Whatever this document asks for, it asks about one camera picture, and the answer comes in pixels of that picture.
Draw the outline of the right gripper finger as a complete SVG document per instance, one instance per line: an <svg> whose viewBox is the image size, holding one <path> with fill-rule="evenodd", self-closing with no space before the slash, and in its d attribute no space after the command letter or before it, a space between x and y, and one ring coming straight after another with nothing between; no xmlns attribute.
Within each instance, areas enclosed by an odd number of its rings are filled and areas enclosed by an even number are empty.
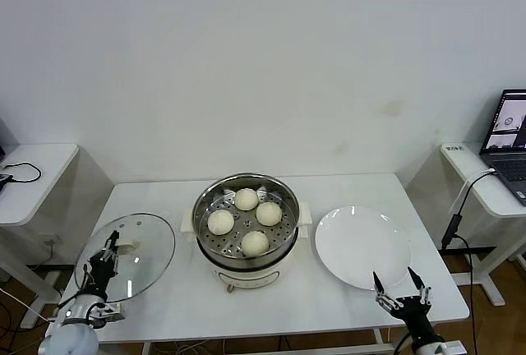
<svg viewBox="0 0 526 355"><path fill-rule="evenodd" d="M399 310L401 308L400 303L386 292L375 271L372 272L372 275L376 291L376 302L387 312Z"/></svg>
<svg viewBox="0 0 526 355"><path fill-rule="evenodd" d="M424 282L422 281L422 278L420 275L418 275L410 266L408 267L408 272L411 277L411 280L413 281L416 289L418 290L419 297L420 297L420 303L424 305L430 305L430 292L431 287L426 286Z"/></svg>

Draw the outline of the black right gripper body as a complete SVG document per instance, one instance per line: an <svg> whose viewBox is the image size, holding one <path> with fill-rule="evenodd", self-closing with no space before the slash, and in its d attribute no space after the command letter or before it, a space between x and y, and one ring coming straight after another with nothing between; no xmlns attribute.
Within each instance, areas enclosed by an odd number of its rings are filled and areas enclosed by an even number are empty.
<svg viewBox="0 0 526 355"><path fill-rule="evenodd" d="M413 339L413 346L444 342L444 339L435 332L427 319L427 313L431 309L428 302L423 302L417 295L398 297L396 301L399 305L393 307L390 314L405 323Z"/></svg>

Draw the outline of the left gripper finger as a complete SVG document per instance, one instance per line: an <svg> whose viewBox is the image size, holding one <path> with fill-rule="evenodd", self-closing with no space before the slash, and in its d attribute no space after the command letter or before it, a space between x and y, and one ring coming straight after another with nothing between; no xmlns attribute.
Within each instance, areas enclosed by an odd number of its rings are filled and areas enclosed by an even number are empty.
<svg viewBox="0 0 526 355"><path fill-rule="evenodd" d="M118 239L120 237L120 232L117 230L114 230L112 234L109 237L109 245L108 249L110 252L110 260L112 262L115 262L118 257Z"/></svg>
<svg viewBox="0 0 526 355"><path fill-rule="evenodd" d="M112 258L114 253L114 233L111 233L108 239L106 240L104 247L99 253L99 260L107 262Z"/></svg>

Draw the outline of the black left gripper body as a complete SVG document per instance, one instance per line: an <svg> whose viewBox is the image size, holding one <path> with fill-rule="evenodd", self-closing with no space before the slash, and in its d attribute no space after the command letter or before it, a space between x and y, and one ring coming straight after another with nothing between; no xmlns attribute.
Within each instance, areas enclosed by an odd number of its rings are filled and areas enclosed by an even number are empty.
<svg viewBox="0 0 526 355"><path fill-rule="evenodd" d="M96 254L89 259L90 270L86 281L88 293L106 293L109 281L117 273L116 254Z"/></svg>

